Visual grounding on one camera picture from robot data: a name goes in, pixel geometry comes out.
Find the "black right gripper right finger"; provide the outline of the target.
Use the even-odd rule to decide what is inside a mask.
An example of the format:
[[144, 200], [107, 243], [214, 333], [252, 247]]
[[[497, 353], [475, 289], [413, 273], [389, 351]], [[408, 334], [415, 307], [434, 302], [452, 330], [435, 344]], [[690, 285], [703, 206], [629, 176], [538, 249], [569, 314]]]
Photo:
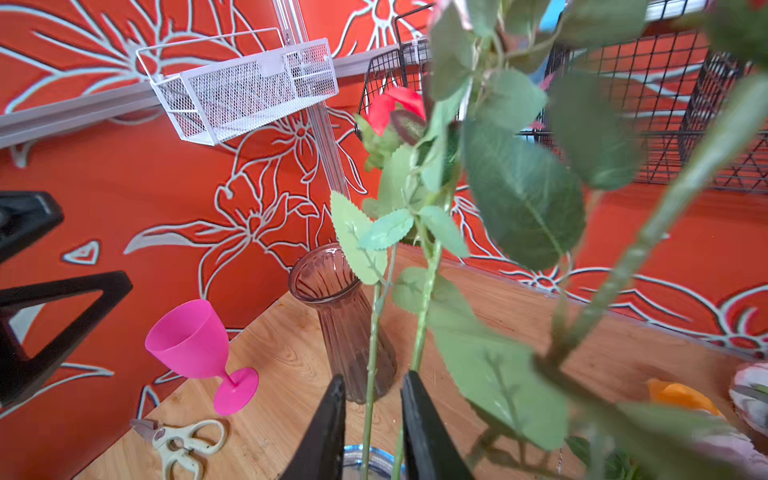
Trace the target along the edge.
[[417, 372], [405, 375], [401, 400], [407, 478], [473, 479]]

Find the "red rose stem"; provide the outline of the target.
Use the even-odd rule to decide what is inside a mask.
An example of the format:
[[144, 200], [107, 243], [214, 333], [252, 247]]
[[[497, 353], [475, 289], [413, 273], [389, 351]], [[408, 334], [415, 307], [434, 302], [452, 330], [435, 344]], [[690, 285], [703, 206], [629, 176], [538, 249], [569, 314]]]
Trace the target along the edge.
[[373, 274], [393, 267], [395, 247], [413, 234], [427, 260], [424, 268], [410, 267], [399, 277], [378, 283], [374, 310], [386, 299], [418, 317], [409, 382], [418, 379], [426, 335], [433, 335], [439, 353], [460, 393], [485, 423], [463, 468], [473, 470], [488, 459], [505, 468], [538, 479], [556, 479], [549, 454], [562, 445], [567, 430], [564, 398], [534, 368], [534, 350], [493, 330], [474, 314], [460, 290], [442, 277], [442, 255], [457, 257], [469, 251], [455, 223], [451, 205], [462, 175], [458, 134], [447, 130], [443, 160], [446, 173], [439, 191], [430, 191], [416, 170], [432, 146], [424, 120], [397, 109], [394, 119], [382, 121], [357, 116], [358, 136], [369, 153], [369, 165], [381, 170], [379, 197], [363, 203], [375, 221], [355, 235], [350, 252], [371, 265]]
[[378, 370], [375, 344], [381, 316], [399, 285], [400, 276], [394, 271], [399, 246], [413, 240], [426, 261], [426, 270], [418, 277], [417, 327], [409, 365], [415, 372], [422, 364], [442, 257], [445, 252], [459, 258], [469, 254], [451, 213], [462, 176], [459, 129], [468, 96], [467, 86], [442, 100], [397, 87], [379, 95], [365, 114], [355, 117], [368, 154], [366, 165], [381, 174], [378, 196], [356, 206], [334, 193], [331, 215], [349, 266], [374, 288], [369, 380]]

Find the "purple ribbed glass vase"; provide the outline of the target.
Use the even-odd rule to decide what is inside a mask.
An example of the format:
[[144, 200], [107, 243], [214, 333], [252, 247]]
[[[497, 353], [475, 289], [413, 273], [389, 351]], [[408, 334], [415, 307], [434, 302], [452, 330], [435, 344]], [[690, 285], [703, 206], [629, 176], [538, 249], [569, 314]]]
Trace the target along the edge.
[[[360, 480], [363, 445], [346, 445], [342, 463], [342, 480]], [[371, 447], [369, 452], [368, 476], [371, 480], [385, 480], [392, 477], [394, 456], [384, 450]]]

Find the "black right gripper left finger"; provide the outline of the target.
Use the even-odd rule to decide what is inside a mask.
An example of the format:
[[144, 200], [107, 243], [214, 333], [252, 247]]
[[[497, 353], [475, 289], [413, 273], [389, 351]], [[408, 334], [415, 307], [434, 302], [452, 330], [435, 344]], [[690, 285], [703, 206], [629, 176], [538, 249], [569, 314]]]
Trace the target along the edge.
[[342, 478], [346, 424], [344, 377], [335, 375], [281, 480]]

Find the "pink peony stem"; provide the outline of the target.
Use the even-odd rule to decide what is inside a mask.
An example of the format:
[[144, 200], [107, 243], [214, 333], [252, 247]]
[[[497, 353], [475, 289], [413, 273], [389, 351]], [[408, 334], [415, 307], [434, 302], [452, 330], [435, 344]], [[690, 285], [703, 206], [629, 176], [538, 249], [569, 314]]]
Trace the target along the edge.
[[[439, 1], [429, 31], [431, 98], [442, 102], [467, 81], [477, 85], [460, 146], [485, 227], [510, 259], [530, 269], [551, 267], [572, 253], [586, 227], [587, 202], [628, 185], [640, 164], [629, 128], [603, 96], [598, 79], [587, 73], [567, 74], [550, 88], [547, 109], [563, 160], [519, 138], [534, 113], [523, 109], [522, 89], [505, 86], [502, 79], [519, 73], [524, 58], [548, 46], [549, 38], [535, 33], [545, 10], [539, 1]], [[759, 70], [736, 84], [691, 159], [590, 302], [574, 320], [565, 314], [554, 317], [551, 345], [532, 363], [540, 378], [661, 473], [676, 479], [747, 479], [747, 467], [638, 425], [562, 370], [668, 229], [742, 152], [766, 118], [766, 3], [712, 1], [697, 20], [714, 46]]]

